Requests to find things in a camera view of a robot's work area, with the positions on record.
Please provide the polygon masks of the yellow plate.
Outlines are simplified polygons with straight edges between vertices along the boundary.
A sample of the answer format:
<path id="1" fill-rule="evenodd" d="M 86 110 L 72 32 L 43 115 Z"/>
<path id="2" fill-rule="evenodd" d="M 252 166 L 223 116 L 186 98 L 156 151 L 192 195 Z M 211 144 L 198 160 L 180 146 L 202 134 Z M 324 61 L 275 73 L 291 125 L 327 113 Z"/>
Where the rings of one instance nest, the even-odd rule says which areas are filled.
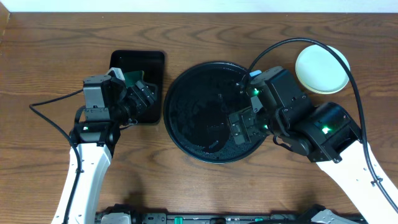
<path id="1" fill-rule="evenodd" d="M 332 86 L 332 87 L 329 86 L 327 88 L 319 88 L 319 87 L 314 88 L 314 87 L 311 87 L 310 85 L 306 84 L 305 82 L 303 82 L 301 80 L 299 80 L 299 82 L 306 89 L 308 89 L 308 90 L 310 90 L 310 91 L 312 91 L 314 93 L 321 94 L 321 95 L 330 95 L 330 94 L 337 93 L 337 92 L 341 91 L 348 84 L 348 82 L 342 82 L 342 83 L 339 83 L 336 86 Z"/>

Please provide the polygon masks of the light blue plate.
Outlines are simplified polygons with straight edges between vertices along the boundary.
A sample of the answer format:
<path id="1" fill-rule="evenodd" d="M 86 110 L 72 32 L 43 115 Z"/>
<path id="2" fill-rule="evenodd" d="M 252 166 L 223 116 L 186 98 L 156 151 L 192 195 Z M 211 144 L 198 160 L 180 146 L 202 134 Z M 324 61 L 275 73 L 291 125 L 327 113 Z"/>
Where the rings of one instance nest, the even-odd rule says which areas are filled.
<path id="1" fill-rule="evenodd" d="M 318 45 L 306 47 L 299 53 L 295 72 L 298 80 L 314 88 L 327 88 L 349 81 L 337 59 Z"/>

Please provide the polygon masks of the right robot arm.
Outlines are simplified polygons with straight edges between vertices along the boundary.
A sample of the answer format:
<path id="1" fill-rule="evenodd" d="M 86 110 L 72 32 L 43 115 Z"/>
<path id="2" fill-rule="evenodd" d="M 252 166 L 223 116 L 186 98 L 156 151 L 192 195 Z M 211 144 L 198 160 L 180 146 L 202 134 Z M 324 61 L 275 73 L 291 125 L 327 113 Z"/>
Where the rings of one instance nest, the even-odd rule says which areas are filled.
<path id="1" fill-rule="evenodd" d="M 377 183 L 397 201 L 397 187 L 373 153 L 348 112 L 333 102 L 312 104 L 294 76 L 281 66 L 249 75 L 250 106 L 228 117 L 236 144 L 272 136 L 273 142 L 308 158 L 328 174 L 368 223 L 397 223 L 397 212 Z"/>

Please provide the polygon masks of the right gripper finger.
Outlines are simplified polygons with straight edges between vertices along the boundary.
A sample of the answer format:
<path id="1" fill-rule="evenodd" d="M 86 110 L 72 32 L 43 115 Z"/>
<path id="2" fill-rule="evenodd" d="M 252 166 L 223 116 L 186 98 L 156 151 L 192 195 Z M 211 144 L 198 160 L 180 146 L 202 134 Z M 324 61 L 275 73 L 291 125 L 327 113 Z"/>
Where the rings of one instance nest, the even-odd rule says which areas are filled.
<path id="1" fill-rule="evenodd" d="M 235 112 L 228 116 L 228 123 L 233 139 L 237 145 L 251 142 L 244 123 L 243 112 Z"/>
<path id="2" fill-rule="evenodd" d="M 247 107 L 238 112 L 238 123 L 244 139 L 265 138 L 267 134 L 261 130 L 260 122 L 256 119 L 256 113 L 252 108 Z"/>

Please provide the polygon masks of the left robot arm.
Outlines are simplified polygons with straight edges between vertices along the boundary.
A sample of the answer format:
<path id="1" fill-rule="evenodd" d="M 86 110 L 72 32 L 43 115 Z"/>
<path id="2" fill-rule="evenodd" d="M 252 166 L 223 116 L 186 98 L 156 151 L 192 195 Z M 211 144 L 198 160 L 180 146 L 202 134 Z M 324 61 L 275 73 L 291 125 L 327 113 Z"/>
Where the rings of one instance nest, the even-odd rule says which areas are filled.
<path id="1" fill-rule="evenodd" d="M 84 79 L 85 106 L 76 112 L 67 179 L 53 223 L 94 223 L 102 183 L 121 130 L 158 100 L 158 87 L 142 70 L 112 67 Z"/>

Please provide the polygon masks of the green yellow sponge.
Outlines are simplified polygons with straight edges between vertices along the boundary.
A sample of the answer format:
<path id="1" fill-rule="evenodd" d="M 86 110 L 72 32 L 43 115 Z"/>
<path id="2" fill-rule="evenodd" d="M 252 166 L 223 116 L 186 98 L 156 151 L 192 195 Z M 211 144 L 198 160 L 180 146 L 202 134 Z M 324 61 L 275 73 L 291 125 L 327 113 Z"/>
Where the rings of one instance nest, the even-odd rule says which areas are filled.
<path id="1" fill-rule="evenodd" d="M 143 81 L 144 71 L 138 70 L 124 74 L 126 88 L 134 86 L 138 81 Z"/>

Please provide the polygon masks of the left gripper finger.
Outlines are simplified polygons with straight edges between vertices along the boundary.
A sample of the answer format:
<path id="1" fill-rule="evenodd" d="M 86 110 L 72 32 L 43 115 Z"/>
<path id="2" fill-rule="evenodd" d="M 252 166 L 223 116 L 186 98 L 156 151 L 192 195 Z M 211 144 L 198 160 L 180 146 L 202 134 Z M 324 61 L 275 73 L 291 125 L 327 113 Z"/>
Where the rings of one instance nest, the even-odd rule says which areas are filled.
<path id="1" fill-rule="evenodd" d="M 148 108 L 148 102 L 146 101 L 147 98 L 143 94 L 142 90 L 128 88 L 126 96 L 126 103 L 129 106 L 131 114 L 143 114 Z"/>
<path id="2" fill-rule="evenodd" d="M 134 88 L 137 90 L 142 90 L 143 94 L 146 96 L 146 101 L 148 102 L 148 106 L 152 106 L 157 101 L 157 92 L 158 87 L 155 84 L 147 83 L 144 81 L 138 81 Z"/>

